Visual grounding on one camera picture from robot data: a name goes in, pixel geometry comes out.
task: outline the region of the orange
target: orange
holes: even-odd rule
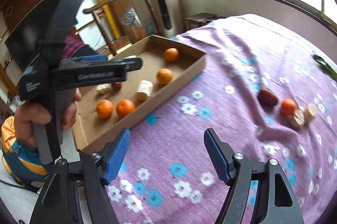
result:
[[[123,99],[119,101],[116,106],[116,112],[119,117],[125,117],[129,113],[134,111],[134,104],[128,99]]]
[[[281,104],[281,113],[285,116],[292,116],[296,111],[297,105],[291,98],[286,98]]]
[[[113,110],[114,106],[107,99],[99,101],[96,105],[96,113],[101,118],[110,117]]]
[[[176,62],[179,57],[179,51],[177,48],[170,48],[165,51],[164,59],[168,62]]]
[[[157,73],[157,81],[162,84],[166,85],[173,79],[173,73],[169,69],[160,69]]]

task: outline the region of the human hand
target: human hand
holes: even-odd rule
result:
[[[62,115],[62,129],[67,130],[75,124],[76,105],[74,101],[81,100],[79,89],[76,90],[73,102],[64,110]],[[16,139],[26,147],[36,148],[37,143],[33,133],[32,123],[47,124],[51,120],[49,111],[38,103],[20,105],[15,112],[14,128]]]

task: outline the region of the cardboard tray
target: cardboard tray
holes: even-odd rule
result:
[[[179,50],[180,55],[177,62],[168,63],[164,60],[164,51],[168,48]],[[122,89],[119,92],[109,90],[105,95],[99,95],[95,86],[93,86],[78,103],[76,123],[73,127],[75,145],[78,151],[85,154],[101,151],[107,142],[115,139],[123,127],[132,128],[200,74],[206,65],[205,52],[156,35],[138,41],[112,60],[119,60],[132,55],[142,58],[143,67],[139,71],[127,73],[128,80],[123,82]],[[162,68],[168,68],[174,73],[173,80],[165,86],[159,84],[156,80],[157,71]],[[135,99],[141,80],[149,80],[153,83],[152,95],[145,102],[139,102]],[[99,118],[95,112],[96,104],[101,99],[109,99],[115,106],[110,118]],[[116,105],[122,99],[131,100],[136,109],[120,119],[116,113]]]

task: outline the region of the purple bedsheet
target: purple bedsheet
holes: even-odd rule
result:
[[[251,159],[276,158],[293,186],[306,224],[323,213],[337,188],[336,82],[311,57],[312,44],[256,15],[229,17],[178,35],[207,52],[206,69],[131,130],[116,180],[107,187],[121,224],[211,224],[228,187],[217,178],[203,144],[213,128]],[[319,114],[294,131],[279,105],[266,112],[261,86]],[[252,214],[251,183],[244,224]]]

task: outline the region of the television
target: television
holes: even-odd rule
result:
[[[11,32],[5,44],[19,68],[24,71],[39,55],[52,15],[60,0],[43,0],[34,7]]]

